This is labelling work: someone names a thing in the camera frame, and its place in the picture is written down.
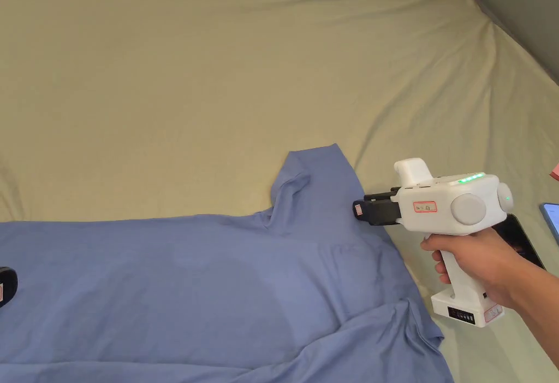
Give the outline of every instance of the black panel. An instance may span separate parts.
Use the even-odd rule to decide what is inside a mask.
[[[462,320],[463,322],[475,325],[475,318],[473,313],[459,309],[448,308],[448,315],[454,319]]]
[[[509,214],[505,221],[495,224],[493,228],[522,258],[545,269],[528,236],[514,215]]]

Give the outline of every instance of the smartphone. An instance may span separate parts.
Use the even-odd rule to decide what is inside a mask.
[[[544,202],[539,206],[545,222],[550,227],[555,241],[559,244],[559,204]]]
[[[495,224],[493,228],[498,235],[506,241],[511,248],[516,250],[522,258],[532,262],[534,265],[537,265],[542,269],[545,269],[538,254],[536,253],[536,250],[532,246],[532,243],[530,243],[528,236],[515,215],[507,215],[507,219],[505,221]]]

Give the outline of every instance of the black clamp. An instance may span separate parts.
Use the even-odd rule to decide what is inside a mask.
[[[0,308],[14,298],[16,291],[16,271],[12,268],[0,267]]]
[[[398,193],[400,187],[391,188],[390,192],[365,195],[363,199],[353,201],[353,215],[357,220],[367,221],[371,226],[391,226],[401,218],[398,202],[390,197]]]

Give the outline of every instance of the round knob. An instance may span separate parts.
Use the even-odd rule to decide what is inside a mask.
[[[487,207],[480,197],[465,193],[452,201],[450,212],[459,223],[473,226],[484,219]]]
[[[499,183],[497,186],[498,203],[505,213],[510,213],[514,206],[513,193],[506,183]]]

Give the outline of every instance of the white handheld device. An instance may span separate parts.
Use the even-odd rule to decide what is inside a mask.
[[[394,168],[401,187],[355,201],[357,219],[375,225],[399,223],[425,234],[469,235],[504,221],[512,210],[510,189],[495,175],[434,178],[420,158],[400,160]],[[451,253],[442,251],[442,256],[451,288],[431,297],[435,313],[480,328],[504,315],[503,307],[460,268]]]

